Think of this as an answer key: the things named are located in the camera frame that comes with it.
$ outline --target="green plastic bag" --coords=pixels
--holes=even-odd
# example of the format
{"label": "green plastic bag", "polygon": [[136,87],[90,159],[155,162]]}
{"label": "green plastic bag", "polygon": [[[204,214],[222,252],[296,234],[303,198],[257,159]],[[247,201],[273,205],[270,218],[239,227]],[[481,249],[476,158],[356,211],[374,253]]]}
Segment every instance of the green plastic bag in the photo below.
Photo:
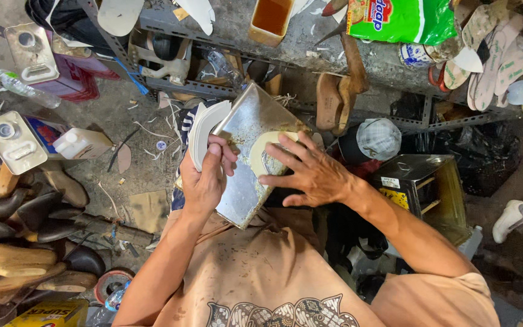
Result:
{"label": "green plastic bag", "polygon": [[457,35],[450,0],[350,0],[347,33],[387,42],[438,45]]}

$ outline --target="round sticker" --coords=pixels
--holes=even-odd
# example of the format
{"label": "round sticker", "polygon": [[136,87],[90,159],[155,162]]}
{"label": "round sticker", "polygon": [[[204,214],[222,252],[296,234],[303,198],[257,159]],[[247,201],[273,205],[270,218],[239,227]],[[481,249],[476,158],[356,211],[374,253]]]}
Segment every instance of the round sticker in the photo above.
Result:
{"label": "round sticker", "polygon": [[163,151],[164,149],[167,148],[167,144],[164,141],[158,141],[156,143],[156,148],[159,149],[160,151]]}

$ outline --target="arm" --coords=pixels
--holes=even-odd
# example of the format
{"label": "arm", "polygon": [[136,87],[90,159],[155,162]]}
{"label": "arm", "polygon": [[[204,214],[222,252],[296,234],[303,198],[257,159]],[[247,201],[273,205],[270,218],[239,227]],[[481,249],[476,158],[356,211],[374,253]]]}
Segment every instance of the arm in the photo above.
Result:
{"label": "arm", "polygon": [[161,238],[124,294],[112,326],[152,326],[185,275],[197,238],[223,193],[219,181],[221,165],[233,176],[231,164],[237,156],[225,140],[211,137],[212,143],[197,172],[189,152],[181,162],[185,207],[181,216]]}
{"label": "arm", "polygon": [[286,135],[280,143],[300,160],[268,144],[265,151],[294,170],[293,175],[262,175],[262,184],[304,191],[284,199],[283,205],[318,206],[340,202],[378,228],[417,272],[458,277],[476,268],[439,232],[388,200],[364,180],[320,151],[310,137],[299,132],[306,148]]}

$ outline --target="orange liquid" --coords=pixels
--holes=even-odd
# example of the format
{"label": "orange liquid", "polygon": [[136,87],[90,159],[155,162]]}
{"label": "orange liquid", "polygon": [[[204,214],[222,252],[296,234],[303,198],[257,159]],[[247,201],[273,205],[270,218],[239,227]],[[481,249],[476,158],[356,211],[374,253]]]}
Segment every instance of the orange liquid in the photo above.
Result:
{"label": "orange liquid", "polygon": [[258,0],[258,9],[253,15],[253,26],[282,35],[291,6],[291,0]]}

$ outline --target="gray cap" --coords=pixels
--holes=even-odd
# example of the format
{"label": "gray cap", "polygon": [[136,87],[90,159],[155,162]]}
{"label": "gray cap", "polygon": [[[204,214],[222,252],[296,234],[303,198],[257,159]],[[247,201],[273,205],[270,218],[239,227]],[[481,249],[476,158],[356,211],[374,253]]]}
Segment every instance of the gray cap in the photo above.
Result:
{"label": "gray cap", "polygon": [[387,118],[366,119],[356,133],[356,143],[368,158],[389,160],[401,148],[401,131]]}

